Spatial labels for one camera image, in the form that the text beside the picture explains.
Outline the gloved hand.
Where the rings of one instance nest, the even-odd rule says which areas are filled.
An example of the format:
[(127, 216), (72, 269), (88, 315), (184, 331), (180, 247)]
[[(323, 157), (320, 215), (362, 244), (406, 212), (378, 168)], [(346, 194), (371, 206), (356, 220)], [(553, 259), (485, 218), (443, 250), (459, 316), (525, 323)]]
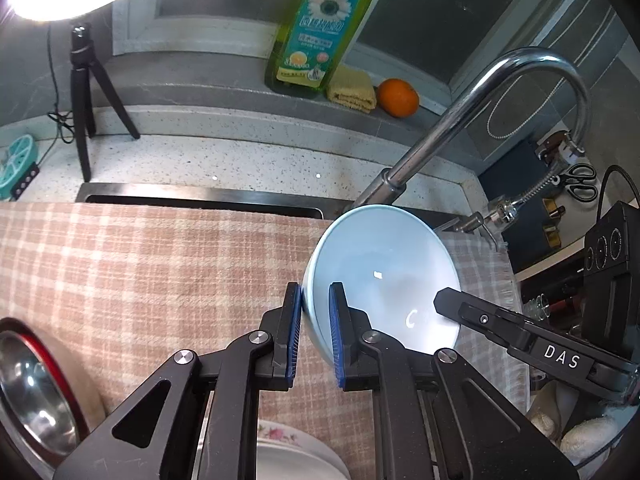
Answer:
[(578, 396), (560, 382), (548, 382), (534, 395), (526, 418), (576, 467), (580, 478), (589, 479), (608, 459), (618, 423), (602, 415), (568, 428)]

